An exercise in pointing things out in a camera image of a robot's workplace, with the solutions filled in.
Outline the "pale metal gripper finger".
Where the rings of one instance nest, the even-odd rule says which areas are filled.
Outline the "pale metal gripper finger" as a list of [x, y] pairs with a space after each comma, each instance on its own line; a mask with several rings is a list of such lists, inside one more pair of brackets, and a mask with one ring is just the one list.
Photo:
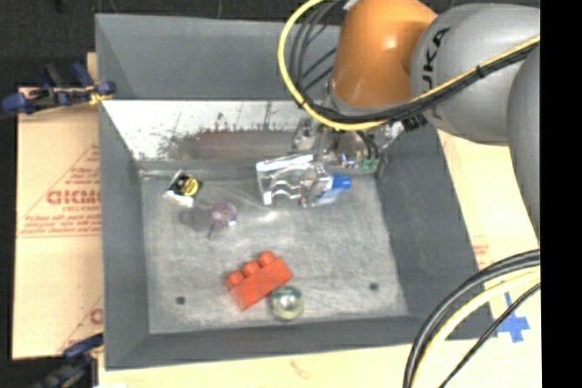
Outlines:
[[256, 163], [256, 178], [259, 183], [268, 179], [298, 175], [309, 169], [315, 161], [312, 153], [291, 154]]
[[267, 177], [260, 181], [264, 205], [273, 206], [279, 200], [297, 201], [304, 208], [313, 207], [323, 201], [324, 193], [330, 190], [330, 176], [315, 178]]

